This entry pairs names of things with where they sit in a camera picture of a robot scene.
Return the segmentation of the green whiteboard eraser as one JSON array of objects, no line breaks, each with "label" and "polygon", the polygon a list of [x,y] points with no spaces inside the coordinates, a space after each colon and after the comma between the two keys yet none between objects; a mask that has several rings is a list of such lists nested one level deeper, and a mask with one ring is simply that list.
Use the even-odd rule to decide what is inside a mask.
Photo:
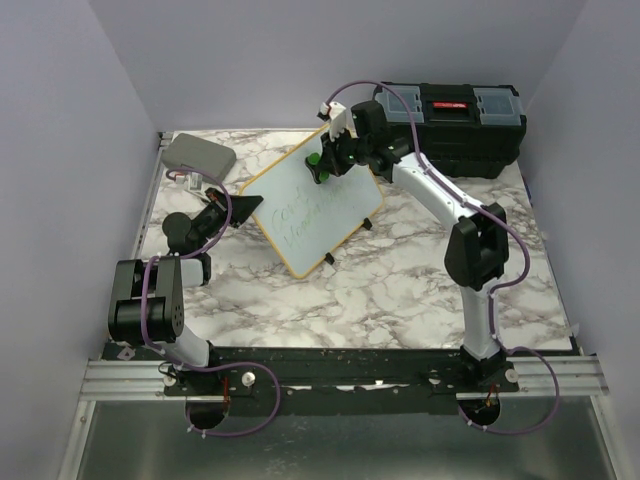
[{"label": "green whiteboard eraser", "polygon": [[304,160],[304,164],[307,167],[307,165],[312,165],[314,167],[316,167],[317,169],[321,170],[321,171],[327,171],[329,173],[329,177],[330,177],[330,171],[328,170],[327,165],[325,164],[325,162],[323,161],[322,155],[320,153],[314,152],[309,154],[305,160]]}]

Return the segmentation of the yellow framed whiteboard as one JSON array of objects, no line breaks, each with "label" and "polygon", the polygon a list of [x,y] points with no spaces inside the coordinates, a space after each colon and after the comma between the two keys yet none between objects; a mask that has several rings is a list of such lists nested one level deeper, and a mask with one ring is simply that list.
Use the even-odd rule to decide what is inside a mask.
[{"label": "yellow framed whiteboard", "polygon": [[374,175],[356,166],[346,175],[313,181],[304,161],[317,158],[326,126],[264,168],[239,190],[263,201],[252,217],[291,275],[302,279],[384,205]]}]

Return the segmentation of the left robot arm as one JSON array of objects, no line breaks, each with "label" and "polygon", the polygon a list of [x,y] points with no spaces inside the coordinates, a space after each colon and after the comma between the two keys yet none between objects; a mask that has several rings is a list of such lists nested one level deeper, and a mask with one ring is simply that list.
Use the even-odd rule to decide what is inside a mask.
[{"label": "left robot arm", "polygon": [[189,369],[187,382],[201,395],[220,387],[222,372],[212,344],[186,326],[184,290],[208,285],[209,250],[263,203],[260,195],[228,195],[216,188],[207,189],[205,197],[195,217],[174,212],[164,219],[167,254],[117,264],[108,313],[112,340],[146,347]]}]

